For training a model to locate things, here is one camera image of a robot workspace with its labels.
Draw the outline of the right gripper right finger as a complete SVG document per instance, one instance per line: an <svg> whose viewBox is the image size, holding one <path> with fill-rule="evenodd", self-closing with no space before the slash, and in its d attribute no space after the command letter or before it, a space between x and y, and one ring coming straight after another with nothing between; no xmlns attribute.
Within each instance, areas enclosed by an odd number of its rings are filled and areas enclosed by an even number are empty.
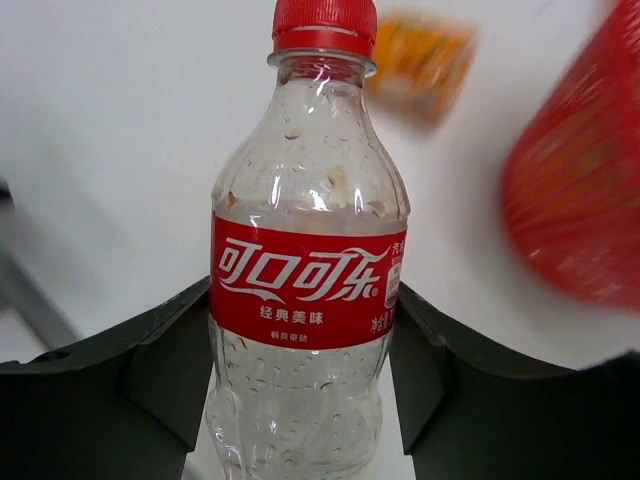
<svg viewBox="0 0 640 480"><path fill-rule="evenodd" d="M511 350L401 286L390 347L419 479L635 479L639 355L572 370Z"/></svg>

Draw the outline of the red label cola bottle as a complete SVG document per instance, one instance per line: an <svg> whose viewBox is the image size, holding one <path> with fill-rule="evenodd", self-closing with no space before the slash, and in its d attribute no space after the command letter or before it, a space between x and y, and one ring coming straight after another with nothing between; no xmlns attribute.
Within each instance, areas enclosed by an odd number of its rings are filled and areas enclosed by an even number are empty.
<svg viewBox="0 0 640 480"><path fill-rule="evenodd" d="M410 205L369 119L371 1L279 1L270 104L211 194L206 422L228 479L372 459Z"/></svg>

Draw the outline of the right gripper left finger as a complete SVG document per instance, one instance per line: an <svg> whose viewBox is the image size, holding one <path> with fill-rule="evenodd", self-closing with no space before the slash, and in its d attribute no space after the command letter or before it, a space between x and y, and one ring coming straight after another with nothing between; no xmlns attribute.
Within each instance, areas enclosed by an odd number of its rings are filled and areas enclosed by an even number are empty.
<svg viewBox="0 0 640 480"><path fill-rule="evenodd" d="M209 280L28 363L1 365L4 479L179 479L211 375Z"/></svg>

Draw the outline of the orange juice bottle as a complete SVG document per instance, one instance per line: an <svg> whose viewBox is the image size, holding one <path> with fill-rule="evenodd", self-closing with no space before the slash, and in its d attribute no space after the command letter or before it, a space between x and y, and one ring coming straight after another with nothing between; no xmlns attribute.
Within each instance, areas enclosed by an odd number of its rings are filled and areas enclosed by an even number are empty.
<svg viewBox="0 0 640 480"><path fill-rule="evenodd" d="M378 22L378 70L367 80L367 94L376 106L433 130L453 108L477 43L471 22L429 10L388 10Z"/></svg>

